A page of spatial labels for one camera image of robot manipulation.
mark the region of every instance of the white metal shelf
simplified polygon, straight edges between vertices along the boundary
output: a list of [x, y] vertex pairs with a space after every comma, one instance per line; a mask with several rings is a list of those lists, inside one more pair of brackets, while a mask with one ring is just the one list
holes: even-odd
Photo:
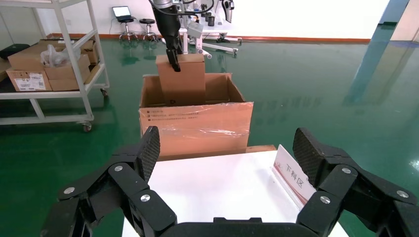
[[[89, 9], [90, 19], [93, 30], [83, 36], [74, 44], [71, 44], [70, 35], [65, 24], [62, 9], [79, 2], [87, 2]], [[103, 57], [102, 46], [99, 39], [97, 30], [97, 24], [93, 13], [93, 7], [91, 0], [0, 0], [0, 6], [17, 6], [17, 7], [32, 7], [32, 8], [51, 8], [55, 10], [55, 14], [58, 19], [61, 33], [64, 38], [66, 48], [68, 49], [70, 61], [73, 66], [73, 71], [76, 76], [77, 84], [79, 85], [79, 91], [45, 91], [45, 92], [12, 92], [12, 93], [0, 93], [0, 100], [16, 100], [16, 99], [29, 99], [34, 107], [37, 117], [19, 117], [19, 118], [0, 118], [0, 125], [5, 124], [29, 124], [29, 123], [46, 123], [46, 122], [78, 122], [88, 127], [90, 130], [90, 121], [94, 119], [91, 111], [90, 103], [88, 100], [88, 93], [92, 88], [100, 88], [105, 90], [109, 88], [109, 78], [106, 71], [105, 60]], [[82, 75], [80, 73], [78, 61], [75, 57], [73, 49], [80, 48], [90, 38], [95, 37], [97, 52], [99, 53], [99, 70], [93, 76], [92, 80], [84, 85]], [[104, 73], [105, 83], [96, 84], [97, 79]], [[64, 115], [64, 116], [44, 116], [37, 99], [56, 99], [56, 98], [77, 98], [83, 99], [86, 114], [84, 115]]]
[[[86, 0], [57, 1], [60, 8], [65, 8]], [[0, 6], [20, 6], [54, 9], [54, 0], [0, 0]]]

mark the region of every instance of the stool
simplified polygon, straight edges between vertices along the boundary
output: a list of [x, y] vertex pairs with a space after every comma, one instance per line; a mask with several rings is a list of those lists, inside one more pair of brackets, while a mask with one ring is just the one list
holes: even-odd
[[129, 22], [133, 22], [133, 21], [134, 21], [134, 19], [135, 19], [135, 17], [131, 17], [131, 18], [129, 18], [129, 19], [118, 19], [118, 22], [120, 22], [121, 24], [122, 24], [122, 23], [125, 23], [125, 29], [126, 29], [126, 31], [122, 32], [122, 33], [121, 33], [121, 35], [119, 35], [119, 39], [120, 39], [120, 40], [121, 40], [124, 36], [127, 36], [128, 41], [131, 41], [131, 39], [130, 39], [130, 37], [131, 37], [131, 36], [134, 36], [134, 37], [138, 40], [137, 35], [136, 35], [134, 32], [129, 31], [129, 29], [128, 29], [128, 24], [127, 24], [127, 23], [129, 23]]
[[145, 40], [145, 37], [147, 36], [147, 37], [149, 37], [149, 36], [152, 36], [153, 37], [153, 41], [156, 41], [157, 40], [157, 35], [156, 35], [156, 33], [153, 33], [153, 32], [151, 32], [151, 24], [154, 24], [154, 23], [156, 23], [156, 21], [155, 20], [153, 20], [153, 19], [140, 19], [139, 20], [139, 22], [141, 23], [141, 24], [146, 24], [147, 25], [147, 32], [144, 32], [144, 37], [143, 37], [143, 40]]

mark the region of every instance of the black cylinder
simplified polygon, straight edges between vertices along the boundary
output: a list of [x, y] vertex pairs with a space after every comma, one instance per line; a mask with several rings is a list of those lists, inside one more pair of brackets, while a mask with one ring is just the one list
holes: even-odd
[[209, 16], [208, 17], [208, 26], [214, 26], [215, 25], [215, 16]]
[[211, 16], [211, 12], [205, 13], [205, 21], [208, 22], [208, 17]]
[[207, 9], [207, 5], [206, 4], [201, 4], [201, 9], [202, 9], [202, 11], [205, 11], [205, 9]]

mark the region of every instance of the metal frame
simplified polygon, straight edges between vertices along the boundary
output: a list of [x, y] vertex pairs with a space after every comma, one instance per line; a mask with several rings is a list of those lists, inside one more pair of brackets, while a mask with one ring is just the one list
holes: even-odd
[[[205, 30], [203, 30], [203, 33], [213, 34], [215, 32], [205, 32]], [[189, 53], [188, 52], [188, 33], [186, 31], [182, 31], [182, 32], [180, 32], [180, 34], [183, 35], [183, 54], [188, 54]], [[205, 55], [208, 59], [211, 59], [212, 55], [209, 52], [205, 51], [203, 49], [203, 47], [209, 47], [209, 48], [224, 50], [224, 51], [232, 53], [234, 56], [236, 56], [237, 52], [239, 51], [238, 48], [229, 48], [229, 47], [218, 46], [218, 45], [210, 44], [210, 43], [203, 43], [202, 42], [203, 38], [208, 38], [209, 39], [211, 37], [207, 37], [207, 36], [202, 35], [199, 39], [195, 38], [196, 39], [195, 40], [195, 43], [196, 43], [195, 48], [197, 50], [197, 53], [201, 53], [201, 54]], [[241, 38], [226, 38], [226, 39], [229, 39], [229, 40], [233, 39], [233, 41], [239, 41], [239, 42], [242, 40]]]
[[[70, 35], [65, 24], [62, 9], [79, 2], [86, 1], [89, 9], [91, 24], [93, 30], [83, 36], [74, 44], [71, 44]], [[61, 33], [64, 38], [65, 45], [68, 49], [70, 61], [73, 66], [73, 71], [76, 76], [77, 84], [79, 85], [79, 91], [62, 91], [62, 92], [14, 92], [14, 93], [0, 93], [0, 100], [15, 100], [15, 99], [29, 99], [34, 107], [37, 117], [21, 117], [21, 118], [0, 118], [0, 125], [5, 124], [30, 124], [30, 123], [47, 123], [47, 122], [78, 122], [91, 128], [90, 121], [94, 120], [94, 116], [88, 100], [88, 93], [92, 88], [100, 88], [104, 90], [109, 88], [109, 78], [105, 66], [105, 59], [103, 56], [102, 46], [97, 30], [97, 24], [93, 13], [93, 7], [91, 0], [0, 0], [0, 6], [17, 6], [17, 7], [32, 7], [32, 8], [50, 8], [54, 9], [55, 15], [58, 19]], [[74, 55], [73, 49], [80, 48], [85, 42], [87, 42], [92, 36], [95, 36], [96, 47], [99, 53], [100, 63], [99, 70], [94, 75], [93, 79], [89, 84], [84, 85], [82, 75], [78, 66], [78, 61]], [[105, 83], [96, 84], [95, 82], [99, 76], [105, 74]], [[45, 116], [42, 109], [37, 102], [37, 99], [47, 98], [75, 98], [81, 97], [86, 109], [85, 115], [66, 115], [66, 116]]]

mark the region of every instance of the small cardboard box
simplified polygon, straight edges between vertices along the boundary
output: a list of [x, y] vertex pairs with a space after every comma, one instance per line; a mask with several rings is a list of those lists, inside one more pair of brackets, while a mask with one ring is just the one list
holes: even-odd
[[52, 90], [45, 71], [20, 71], [10, 68], [6, 72], [16, 91]]
[[166, 55], [156, 58], [163, 97], [168, 106], [205, 104], [205, 63], [202, 54], [177, 57], [180, 72], [175, 72]]
[[46, 50], [46, 45], [36, 44], [9, 56], [8, 60], [14, 70], [43, 71], [41, 53]]
[[0, 81], [4, 80], [7, 77], [6, 70], [10, 68], [10, 63], [7, 60], [0, 58]]
[[[89, 65], [90, 61], [88, 55], [82, 54], [79, 59], [79, 69], [82, 73], [83, 82], [85, 82], [90, 75]], [[45, 72], [53, 91], [79, 89], [76, 75], [74, 74], [71, 64], [57, 68], [45, 68]]]
[[[52, 44], [56, 49], [58, 50], [64, 50], [66, 48], [65, 42], [62, 39], [41, 39], [39, 41], [39, 44], [42, 45], [48, 45]], [[90, 64], [96, 65], [99, 62], [98, 53], [96, 49], [96, 42], [95, 40], [89, 39], [86, 43], [84, 43], [80, 50], [82, 51], [82, 54], [87, 54], [89, 56]]]

